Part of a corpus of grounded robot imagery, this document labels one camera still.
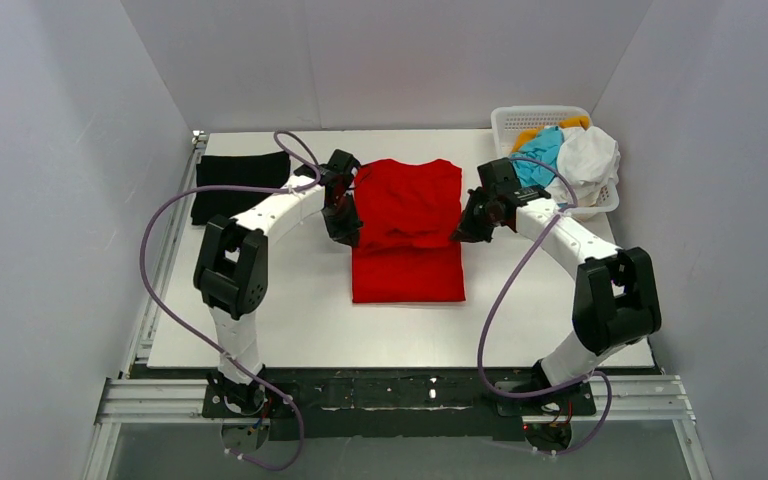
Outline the red t shirt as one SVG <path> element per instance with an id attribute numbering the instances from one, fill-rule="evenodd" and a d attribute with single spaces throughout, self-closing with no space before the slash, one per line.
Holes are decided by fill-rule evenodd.
<path id="1" fill-rule="evenodd" d="M 363 227 L 352 249 L 355 304 L 466 300 L 461 244 L 462 169 L 445 159 L 363 166 L 354 199 Z"/>

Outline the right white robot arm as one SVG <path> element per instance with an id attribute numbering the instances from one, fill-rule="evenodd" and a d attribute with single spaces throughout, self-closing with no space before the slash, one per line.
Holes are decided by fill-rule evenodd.
<path id="1" fill-rule="evenodd" d="M 455 242 L 490 242 L 507 227 L 532 245 L 514 267 L 491 306 L 477 349 L 481 382 L 503 398 L 524 400 L 554 394 L 586 381 L 611 355 L 657 332 L 662 316 L 650 255 L 622 249 L 585 228 L 543 188 L 525 187 L 509 158 L 478 166 L 479 187 L 451 235 Z M 534 390 L 510 392 L 494 386 L 484 368 L 492 321 L 513 281 L 537 250 L 543 250 L 574 280 L 571 333 L 532 368 Z"/>

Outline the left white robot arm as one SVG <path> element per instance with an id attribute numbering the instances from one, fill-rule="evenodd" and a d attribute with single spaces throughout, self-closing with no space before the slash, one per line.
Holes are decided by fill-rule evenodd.
<path id="1" fill-rule="evenodd" d="M 360 168 L 354 155 L 337 149 L 324 165 L 297 168 L 285 184 L 286 193 L 273 194 L 233 217 L 208 221 L 194 286 L 224 350 L 218 370 L 226 380 L 248 385 L 263 367 L 256 310 L 267 294 L 270 248 L 316 214 L 323 216 L 332 241 L 358 245 L 363 222 L 350 189 Z"/>

